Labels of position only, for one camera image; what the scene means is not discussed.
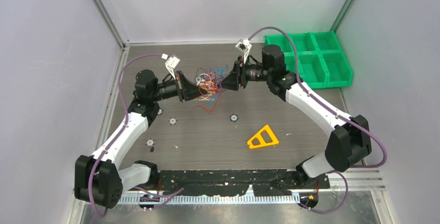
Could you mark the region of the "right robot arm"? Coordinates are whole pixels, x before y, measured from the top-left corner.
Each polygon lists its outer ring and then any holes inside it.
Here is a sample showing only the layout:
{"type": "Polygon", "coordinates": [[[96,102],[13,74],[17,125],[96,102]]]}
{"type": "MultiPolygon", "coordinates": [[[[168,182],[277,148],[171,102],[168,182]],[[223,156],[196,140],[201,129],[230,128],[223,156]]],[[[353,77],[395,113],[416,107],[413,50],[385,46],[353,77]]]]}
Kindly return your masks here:
{"type": "Polygon", "coordinates": [[[240,41],[236,48],[243,55],[237,58],[231,72],[221,82],[224,89],[237,91],[246,88],[250,81],[264,81],[272,94],[301,110],[328,136],[322,153],[296,166],[294,175],[301,187],[311,187],[318,176],[327,172],[344,172],[371,154],[366,118],[352,117],[317,95],[302,78],[286,68],[279,46],[264,46],[262,61],[254,63],[249,62],[253,59],[249,55],[250,45],[240,41]]]}

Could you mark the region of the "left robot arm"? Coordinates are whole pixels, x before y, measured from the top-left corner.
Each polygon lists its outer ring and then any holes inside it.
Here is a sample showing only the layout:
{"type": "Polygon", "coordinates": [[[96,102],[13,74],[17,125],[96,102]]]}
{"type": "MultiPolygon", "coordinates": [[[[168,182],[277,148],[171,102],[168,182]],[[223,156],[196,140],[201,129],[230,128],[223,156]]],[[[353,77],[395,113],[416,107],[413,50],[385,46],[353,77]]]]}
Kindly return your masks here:
{"type": "Polygon", "coordinates": [[[138,160],[120,169],[121,162],[135,141],[151,127],[158,116],[159,101],[178,97],[196,99],[207,91],[189,81],[181,71],[159,80],[149,69],[137,73],[134,98],[117,130],[91,155],[75,162],[74,196],[78,200],[113,208],[126,191],[143,186],[155,189],[159,183],[157,165],[138,160]]]}

